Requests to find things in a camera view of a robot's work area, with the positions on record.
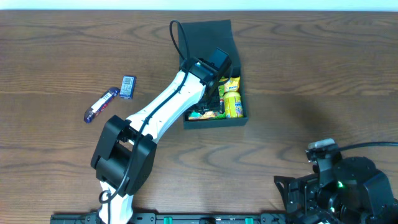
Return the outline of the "yellow Julie's Le-mond biscuit pack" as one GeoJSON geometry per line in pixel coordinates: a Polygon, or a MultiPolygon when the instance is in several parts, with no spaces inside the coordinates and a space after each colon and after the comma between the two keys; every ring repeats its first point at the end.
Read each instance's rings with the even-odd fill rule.
{"type": "Polygon", "coordinates": [[[241,77],[224,78],[224,92],[239,91],[241,77]]]}

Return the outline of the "blue gum pack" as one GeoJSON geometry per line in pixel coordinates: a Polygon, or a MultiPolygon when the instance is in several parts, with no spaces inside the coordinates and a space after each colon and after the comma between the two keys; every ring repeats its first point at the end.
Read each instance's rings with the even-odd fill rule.
{"type": "Polygon", "coordinates": [[[125,75],[122,80],[119,96],[123,99],[132,99],[134,88],[136,84],[136,77],[125,75]]]}

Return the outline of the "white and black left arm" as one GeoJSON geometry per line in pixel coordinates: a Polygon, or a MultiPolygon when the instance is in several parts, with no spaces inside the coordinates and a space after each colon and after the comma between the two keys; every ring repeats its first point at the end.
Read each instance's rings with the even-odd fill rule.
{"type": "Polygon", "coordinates": [[[114,115],[99,137],[91,159],[103,191],[100,223],[128,223],[134,194],[150,175],[162,135],[204,95],[211,95],[220,78],[231,69],[231,59],[191,58],[173,82],[150,104],[126,119],[114,115]]]}

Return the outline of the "black open gift box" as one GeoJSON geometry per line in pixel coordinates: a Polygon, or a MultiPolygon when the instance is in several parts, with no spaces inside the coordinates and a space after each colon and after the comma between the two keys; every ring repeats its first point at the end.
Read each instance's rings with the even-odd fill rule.
{"type": "MultiPolygon", "coordinates": [[[[243,77],[242,63],[239,58],[238,48],[233,39],[233,29],[230,20],[186,22],[182,24],[189,41],[190,52],[196,57],[209,59],[210,55],[218,47],[225,51],[232,60],[233,77],[243,77]]],[[[189,120],[188,114],[183,117],[184,129],[221,128],[232,126],[244,126],[248,117],[246,106],[244,80],[240,79],[239,94],[241,95],[243,117],[230,119],[205,119],[189,120]]]]}

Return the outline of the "yellow Pretz snack box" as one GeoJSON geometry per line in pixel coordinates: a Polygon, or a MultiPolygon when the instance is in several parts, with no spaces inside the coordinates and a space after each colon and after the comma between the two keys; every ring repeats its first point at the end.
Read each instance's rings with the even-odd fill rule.
{"type": "Polygon", "coordinates": [[[225,77],[221,77],[218,85],[218,93],[219,93],[219,99],[220,99],[220,113],[224,113],[224,101],[223,101],[223,95],[224,95],[224,81],[226,80],[225,77]]]}

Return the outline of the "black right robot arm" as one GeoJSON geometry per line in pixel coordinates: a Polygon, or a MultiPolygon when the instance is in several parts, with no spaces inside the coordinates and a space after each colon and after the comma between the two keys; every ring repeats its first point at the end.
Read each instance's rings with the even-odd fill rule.
{"type": "Polygon", "coordinates": [[[397,223],[397,199],[387,175],[367,157],[342,152],[396,142],[364,142],[340,147],[333,139],[308,145],[313,173],[300,178],[275,176],[287,223],[397,223]]]}

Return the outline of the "yellow Mentos candy bottle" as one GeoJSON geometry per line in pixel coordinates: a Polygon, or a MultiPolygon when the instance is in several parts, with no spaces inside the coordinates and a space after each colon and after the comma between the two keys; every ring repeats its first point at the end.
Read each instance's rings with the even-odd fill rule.
{"type": "Polygon", "coordinates": [[[236,91],[229,91],[223,96],[224,110],[227,118],[243,118],[241,95],[236,91]]]}

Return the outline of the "blue fruit and nut bar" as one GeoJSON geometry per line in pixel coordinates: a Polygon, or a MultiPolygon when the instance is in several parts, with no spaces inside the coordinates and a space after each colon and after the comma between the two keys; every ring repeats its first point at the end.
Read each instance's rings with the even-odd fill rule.
{"type": "Polygon", "coordinates": [[[99,100],[90,106],[84,113],[83,120],[85,123],[91,123],[108,105],[118,96],[120,89],[111,87],[103,93],[99,100]]]}

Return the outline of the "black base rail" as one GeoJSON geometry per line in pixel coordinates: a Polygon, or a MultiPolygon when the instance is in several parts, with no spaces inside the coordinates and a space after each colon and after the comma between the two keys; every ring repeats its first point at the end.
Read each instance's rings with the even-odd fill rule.
{"type": "MultiPolygon", "coordinates": [[[[50,217],[50,224],[100,224],[99,215],[57,214],[50,217]]],[[[127,224],[283,224],[289,223],[284,214],[260,215],[176,215],[135,213],[127,224]]]]}

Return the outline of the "green Haribo gummy bag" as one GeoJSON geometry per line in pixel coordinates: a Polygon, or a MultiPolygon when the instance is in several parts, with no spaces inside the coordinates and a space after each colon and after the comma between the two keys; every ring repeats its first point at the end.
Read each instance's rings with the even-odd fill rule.
{"type": "Polygon", "coordinates": [[[210,119],[225,119],[225,113],[221,113],[220,111],[206,111],[201,114],[199,112],[193,111],[188,115],[188,120],[210,120],[210,119]]]}

